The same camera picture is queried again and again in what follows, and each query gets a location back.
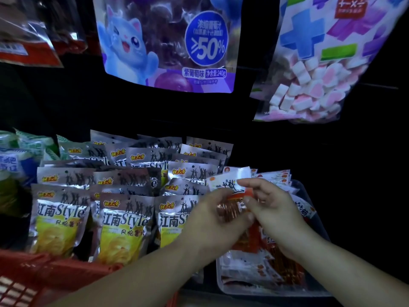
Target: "barcode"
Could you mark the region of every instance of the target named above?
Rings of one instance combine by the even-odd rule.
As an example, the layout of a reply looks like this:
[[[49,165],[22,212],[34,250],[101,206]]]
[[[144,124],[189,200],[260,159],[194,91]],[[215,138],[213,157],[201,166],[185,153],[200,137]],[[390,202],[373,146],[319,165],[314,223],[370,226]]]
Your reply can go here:
[[[0,42],[0,53],[9,53],[27,56],[27,51],[20,43]]]

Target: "clear plastic bin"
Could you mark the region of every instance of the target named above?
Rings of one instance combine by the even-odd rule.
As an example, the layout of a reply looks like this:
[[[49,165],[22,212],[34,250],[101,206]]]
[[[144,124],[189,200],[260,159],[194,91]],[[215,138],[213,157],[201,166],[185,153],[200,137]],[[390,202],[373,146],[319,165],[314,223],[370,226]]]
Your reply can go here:
[[[305,187],[300,181],[292,180],[292,187],[298,188],[299,191],[296,193],[297,196],[303,198],[311,206],[310,197],[305,190]],[[330,241],[327,232],[325,231],[324,226],[318,216],[319,211],[310,219],[309,225],[313,230],[321,235],[324,239]],[[228,295],[256,295],[256,296],[279,296],[279,297],[329,297],[332,296],[331,293],[326,291],[322,285],[318,283],[307,271],[305,271],[305,282],[306,287],[302,288],[301,286],[293,285],[281,285],[277,289],[266,289],[260,286],[243,286],[243,285],[225,285],[222,282],[221,271],[220,271],[220,260],[216,260],[216,271],[217,271],[217,285],[219,289]]]

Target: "cat eye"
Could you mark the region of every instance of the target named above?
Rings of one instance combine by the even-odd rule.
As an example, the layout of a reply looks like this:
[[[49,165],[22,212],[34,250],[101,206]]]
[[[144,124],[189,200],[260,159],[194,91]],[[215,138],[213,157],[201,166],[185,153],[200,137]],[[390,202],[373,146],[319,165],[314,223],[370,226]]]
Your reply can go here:
[[[139,41],[136,37],[132,36],[132,39],[130,41],[133,45],[135,45],[136,48],[139,48]]]

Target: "cat ear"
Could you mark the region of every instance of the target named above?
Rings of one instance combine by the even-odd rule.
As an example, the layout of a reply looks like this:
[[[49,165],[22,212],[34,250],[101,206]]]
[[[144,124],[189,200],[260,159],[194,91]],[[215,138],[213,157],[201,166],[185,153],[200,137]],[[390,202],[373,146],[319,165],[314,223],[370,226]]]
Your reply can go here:
[[[108,14],[109,18],[111,18],[114,15],[114,11],[109,5],[106,7],[106,13]]]
[[[136,31],[138,31],[140,34],[142,34],[142,26],[141,22],[137,18],[132,18],[129,23],[133,25]]]

